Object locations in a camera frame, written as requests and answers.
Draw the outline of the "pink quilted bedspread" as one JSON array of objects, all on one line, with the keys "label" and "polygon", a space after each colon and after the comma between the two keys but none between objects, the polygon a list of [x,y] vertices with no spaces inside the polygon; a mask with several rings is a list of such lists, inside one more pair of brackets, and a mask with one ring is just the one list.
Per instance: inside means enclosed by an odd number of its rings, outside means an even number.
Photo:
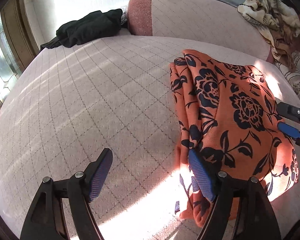
[{"label": "pink quilted bedspread", "polygon": [[280,71],[254,56],[171,37],[115,36],[45,49],[0,110],[0,215],[19,236],[45,176],[70,178],[104,148],[113,164],[91,203],[105,239],[196,239],[174,214],[179,137],[169,63],[194,49],[261,70],[277,100],[300,106]]}]

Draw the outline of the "orange black floral garment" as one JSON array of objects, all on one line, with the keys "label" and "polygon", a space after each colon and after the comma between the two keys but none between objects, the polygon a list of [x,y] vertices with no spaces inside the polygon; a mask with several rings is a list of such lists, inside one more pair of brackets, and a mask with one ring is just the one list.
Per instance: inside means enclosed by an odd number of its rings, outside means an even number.
[{"label": "orange black floral garment", "polygon": [[178,217],[201,227],[211,211],[212,203],[190,168],[190,150],[233,178],[258,178],[269,200],[298,182],[294,145],[277,128],[283,120],[264,75],[255,66],[224,63],[185,49],[170,64],[170,78],[180,126],[175,149]]}]

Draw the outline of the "pink bolster pillow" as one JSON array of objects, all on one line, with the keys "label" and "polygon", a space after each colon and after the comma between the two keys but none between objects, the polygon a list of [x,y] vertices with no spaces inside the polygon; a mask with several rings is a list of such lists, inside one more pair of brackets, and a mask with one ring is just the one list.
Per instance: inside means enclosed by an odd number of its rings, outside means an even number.
[{"label": "pink bolster pillow", "polygon": [[133,35],[206,42],[274,61],[258,30],[217,0],[130,0],[127,20]]}]

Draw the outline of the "beige brown patterned cloth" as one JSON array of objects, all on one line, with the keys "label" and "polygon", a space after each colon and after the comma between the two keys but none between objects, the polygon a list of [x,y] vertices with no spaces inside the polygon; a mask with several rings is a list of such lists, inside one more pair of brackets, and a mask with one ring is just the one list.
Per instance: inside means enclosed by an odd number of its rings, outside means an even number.
[{"label": "beige brown patterned cloth", "polygon": [[281,0],[245,0],[237,12],[255,27],[270,45],[275,61],[296,70],[293,41],[300,35],[300,19],[296,11]]}]

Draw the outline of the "stained glass window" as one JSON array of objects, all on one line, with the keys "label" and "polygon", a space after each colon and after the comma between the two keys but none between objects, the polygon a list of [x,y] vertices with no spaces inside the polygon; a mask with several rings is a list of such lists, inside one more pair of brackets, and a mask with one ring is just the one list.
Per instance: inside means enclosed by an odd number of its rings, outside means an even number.
[{"label": "stained glass window", "polygon": [[8,44],[0,16],[0,109],[22,71]]}]

